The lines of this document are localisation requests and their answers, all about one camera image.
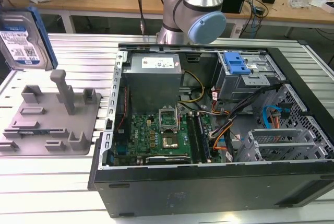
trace sticker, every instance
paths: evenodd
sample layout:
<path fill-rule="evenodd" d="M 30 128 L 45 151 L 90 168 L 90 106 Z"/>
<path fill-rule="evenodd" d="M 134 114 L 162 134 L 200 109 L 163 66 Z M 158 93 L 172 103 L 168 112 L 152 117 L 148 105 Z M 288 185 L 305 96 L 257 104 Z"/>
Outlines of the sticker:
<path fill-rule="evenodd" d="M 216 101 L 218 100 L 218 93 L 217 92 L 212 93 L 212 99 L 216 100 Z"/>
<path fill-rule="evenodd" d="M 227 158 L 230 162 L 232 162 L 233 157 L 232 157 L 232 155 L 231 155 L 229 152 L 226 152 L 226 158 Z"/>
<path fill-rule="evenodd" d="M 173 58 L 145 57 L 141 61 L 142 68 L 174 68 Z"/>
<path fill-rule="evenodd" d="M 40 58 L 33 44 L 28 40 L 28 32 L 0 31 L 0 36 L 15 62 L 26 65 L 39 64 Z"/>
<path fill-rule="evenodd" d="M 233 142 L 239 142 L 241 140 L 240 134 L 236 134 L 235 138 L 232 139 Z"/>
<path fill-rule="evenodd" d="M 251 64 L 249 64 L 249 65 L 246 65 L 248 68 L 254 68 L 254 69 L 257 69 L 257 66 L 256 65 L 251 65 Z"/>

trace hard drive label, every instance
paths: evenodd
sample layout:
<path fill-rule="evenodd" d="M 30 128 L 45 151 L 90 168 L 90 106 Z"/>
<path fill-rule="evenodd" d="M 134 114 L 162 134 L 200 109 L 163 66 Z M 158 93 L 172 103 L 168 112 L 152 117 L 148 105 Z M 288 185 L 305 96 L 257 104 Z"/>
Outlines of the hard drive label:
<path fill-rule="evenodd" d="M 37 65 L 40 58 L 37 56 L 36 49 L 32 43 L 27 40 L 28 32 L 26 30 L 0 31 L 0 36 L 13 60 L 19 64 Z"/>

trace red wire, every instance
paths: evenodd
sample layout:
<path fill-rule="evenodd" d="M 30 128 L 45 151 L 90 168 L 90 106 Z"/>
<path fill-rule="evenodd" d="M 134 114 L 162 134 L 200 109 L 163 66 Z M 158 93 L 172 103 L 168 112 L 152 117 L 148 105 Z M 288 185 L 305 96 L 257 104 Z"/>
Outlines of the red wire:
<path fill-rule="evenodd" d="M 125 94 L 124 94 L 124 115 L 123 115 L 123 118 L 120 122 L 120 124 L 118 125 L 118 128 L 117 128 L 117 132 L 118 132 L 118 129 L 121 127 L 124 119 L 125 119 L 125 115 L 126 115 L 126 112 L 127 112 L 127 104 L 126 104 L 126 96 L 127 96 L 127 88 L 125 88 Z"/>

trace aluminum extrusion table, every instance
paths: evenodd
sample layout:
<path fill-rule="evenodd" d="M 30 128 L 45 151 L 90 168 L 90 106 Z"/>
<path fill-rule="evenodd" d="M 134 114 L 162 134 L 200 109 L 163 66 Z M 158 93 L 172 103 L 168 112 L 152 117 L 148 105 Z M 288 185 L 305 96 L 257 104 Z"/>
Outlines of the aluminum extrusion table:
<path fill-rule="evenodd" d="M 94 87 L 102 94 L 93 141 L 104 126 L 118 44 L 155 43 L 155 37 L 50 34 L 66 80 L 74 92 Z M 307 45 L 297 41 L 219 39 L 213 44 L 279 48 L 334 116 L 334 73 Z M 22 102 L 23 87 L 57 92 L 50 72 L 12 71 L 0 86 L 0 127 L 6 128 Z M 87 182 L 94 145 L 86 156 L 0 159 L 0 223 L 334 223 L 334 191 L 303 208 L 111 219 Z"/>

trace cpu socket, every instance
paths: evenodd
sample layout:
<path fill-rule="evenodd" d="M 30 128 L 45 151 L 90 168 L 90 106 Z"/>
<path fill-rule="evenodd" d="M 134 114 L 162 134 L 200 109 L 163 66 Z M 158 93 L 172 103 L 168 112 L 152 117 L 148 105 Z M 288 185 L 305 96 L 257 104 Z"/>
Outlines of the cpu socket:
<path fill-rule="evenodd" d="M 178 139 L 176 134 L 162 134 L 162 148 L 178 148 Z"/>

